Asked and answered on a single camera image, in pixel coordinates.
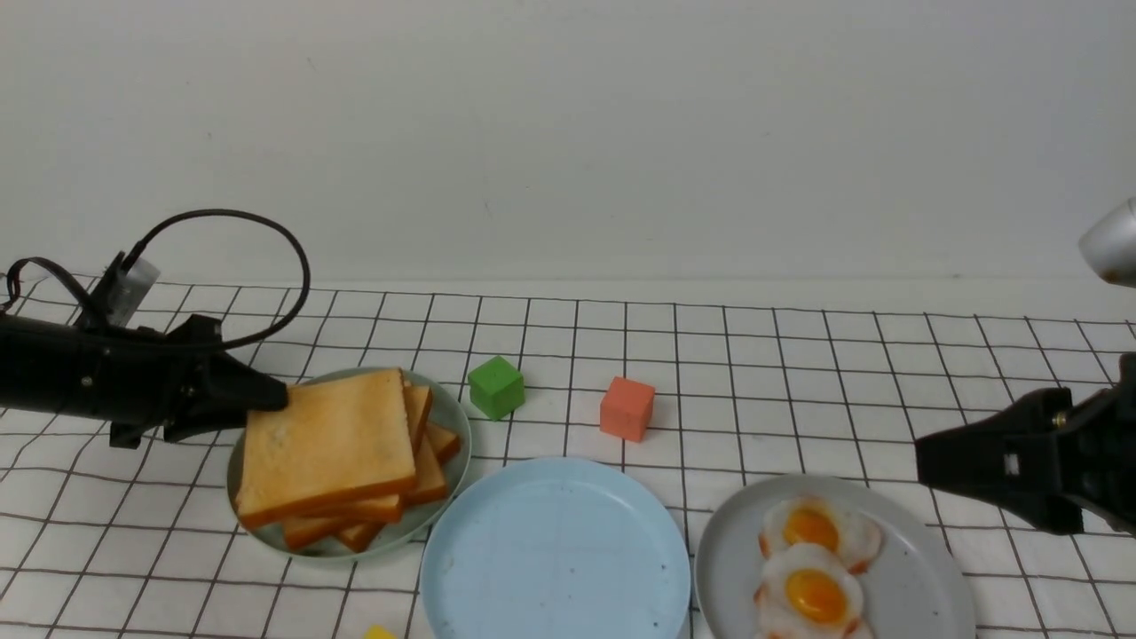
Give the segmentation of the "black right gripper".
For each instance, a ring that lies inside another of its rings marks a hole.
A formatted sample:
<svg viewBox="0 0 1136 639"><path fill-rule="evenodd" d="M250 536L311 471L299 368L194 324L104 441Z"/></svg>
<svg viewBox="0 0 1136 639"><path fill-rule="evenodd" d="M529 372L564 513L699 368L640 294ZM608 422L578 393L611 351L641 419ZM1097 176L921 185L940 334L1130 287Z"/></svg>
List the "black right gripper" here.
<svg viewBox="0 0 1136 639"><path fill-rule="evenodd" d="M1135 356L1119 380L1076 404L1033 390L979 422L914 441L918 481L999 507L1042 533L1075 536L1084 513L1121 533L1135 525Z"/></svg>

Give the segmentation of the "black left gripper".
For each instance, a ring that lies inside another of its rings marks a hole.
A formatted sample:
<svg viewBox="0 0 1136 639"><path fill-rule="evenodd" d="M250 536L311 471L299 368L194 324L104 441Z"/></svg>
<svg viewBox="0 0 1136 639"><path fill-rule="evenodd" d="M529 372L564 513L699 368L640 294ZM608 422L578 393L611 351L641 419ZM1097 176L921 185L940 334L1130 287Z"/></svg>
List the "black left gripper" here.
<svg viewBox="0 0 1136 639"><path fill-rule="evenodd" d="M222 352L222 322L194 314L175 330L109 327L109 443L137 449L147 432L182 442L242 429L251 412L289 407L289 385Z"/></svg>

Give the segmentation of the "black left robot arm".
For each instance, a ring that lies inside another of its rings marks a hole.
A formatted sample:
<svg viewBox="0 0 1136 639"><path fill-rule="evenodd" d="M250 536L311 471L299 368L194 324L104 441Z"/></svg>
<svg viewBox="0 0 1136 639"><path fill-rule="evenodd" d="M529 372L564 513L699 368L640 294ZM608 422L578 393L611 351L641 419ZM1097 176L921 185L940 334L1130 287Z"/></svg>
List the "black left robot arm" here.
<svg viewBox="0 0 1136 639"><path fill-rule="evenodd" d="M242 429L287 408L289 385L231 356L215 317L162 333L5 316L1 404L109 423L110 445L135 449L154 429L168 442Z"/></svg>

